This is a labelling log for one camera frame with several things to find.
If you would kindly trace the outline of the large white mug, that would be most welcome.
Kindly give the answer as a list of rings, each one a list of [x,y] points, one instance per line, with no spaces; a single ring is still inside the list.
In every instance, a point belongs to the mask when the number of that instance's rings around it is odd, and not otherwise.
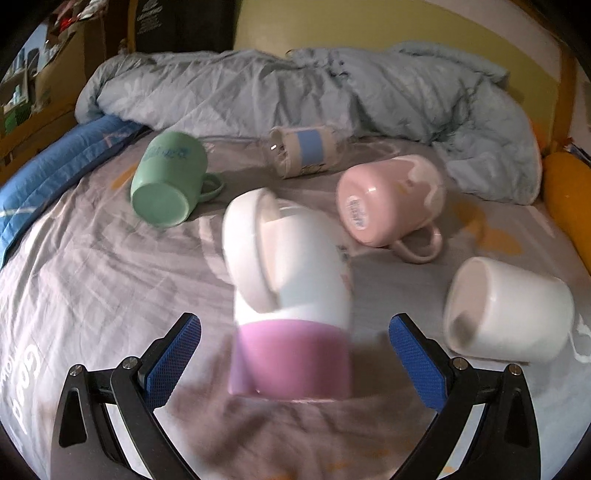
[[[472,257],[452,280],[444,336],[462,355],[546,363],[565,346],[574,316],[573,295],[562,280]]]

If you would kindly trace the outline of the blue padded mat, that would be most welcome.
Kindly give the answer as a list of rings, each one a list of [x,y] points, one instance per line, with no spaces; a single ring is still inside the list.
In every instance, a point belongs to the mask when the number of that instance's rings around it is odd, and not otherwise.
[[[1,263],[44,211],[147,128],[114,115],[79,124],[29,160],[1,187]]]

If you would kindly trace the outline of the yellow-orange pillow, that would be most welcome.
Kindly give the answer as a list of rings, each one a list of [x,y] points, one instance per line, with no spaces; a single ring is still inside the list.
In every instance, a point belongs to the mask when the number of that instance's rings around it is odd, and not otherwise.
[[[590,167],[570,153],[555,152],[543,160],[543,169],[546,209],[590,271]]]

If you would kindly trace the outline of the green mug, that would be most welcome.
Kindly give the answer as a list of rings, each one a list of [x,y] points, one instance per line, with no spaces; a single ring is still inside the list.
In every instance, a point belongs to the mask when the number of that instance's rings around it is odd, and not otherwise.
[[[156,227],[183,223],[198,204],[217,198],[225,183],[209,173],[204,144],[183,132],[167,131],[148,144],[132,178],[134,212]]]

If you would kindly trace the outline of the grey patterned bed sheet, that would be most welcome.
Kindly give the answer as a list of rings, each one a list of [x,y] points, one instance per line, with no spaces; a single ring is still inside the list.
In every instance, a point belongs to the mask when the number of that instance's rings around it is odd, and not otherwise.
[[[576,302],[573,341],[524,373],[533,397],[542,475],[567,462],[590,423],[590,277],[541,204],[487,202],[448,190],[433,263],[349,242],[353,269],[353,397],[276,403],[228,393],[233,291],[221,250],[228,202],[266,187],[335,216],[337,174],[280,180],[256,144],[217,143],[209,164],[226,183],[190,221],[156,229],[128,200],[140,139],[65,192],[39,218],[1,272],[1,421],[40,478],[50,476],[51,437],[71,366],[109,369],[139,355],[185,312],[204,337],[157,418],[204,479],[386,479],[411,453],[433,413],[388,342],[405,312],[429,337],[442,335],[457,268],[488,256],[565,281]]]

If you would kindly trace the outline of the clear bottle blue label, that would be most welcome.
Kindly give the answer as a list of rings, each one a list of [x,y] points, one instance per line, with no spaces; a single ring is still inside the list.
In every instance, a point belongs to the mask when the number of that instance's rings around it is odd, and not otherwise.
[[[266,153],[281,179],[335,169],[345,155],[346,140],[329,126],[280,127],[270,130]]]

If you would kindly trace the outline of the grey-blue duvet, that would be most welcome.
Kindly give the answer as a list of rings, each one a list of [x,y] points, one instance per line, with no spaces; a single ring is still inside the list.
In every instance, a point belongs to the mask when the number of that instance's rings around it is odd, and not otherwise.
[[[81,90],[76,120],[112,114],[197,137],[262,138],[274,127],[325,125],[346,137],[429,145],[458,187],[520,205],[540,191],[538,144],[506,92],[508,71],[431,42],[381,51],[294,49],[129,53],[102,63]]]

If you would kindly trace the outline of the black hanging bag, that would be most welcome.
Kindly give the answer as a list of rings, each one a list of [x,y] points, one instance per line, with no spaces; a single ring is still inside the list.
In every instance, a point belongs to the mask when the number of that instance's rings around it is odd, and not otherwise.
[[[238,1],[110,1],[104,17],[106,55],[128,52],[228,51]]]

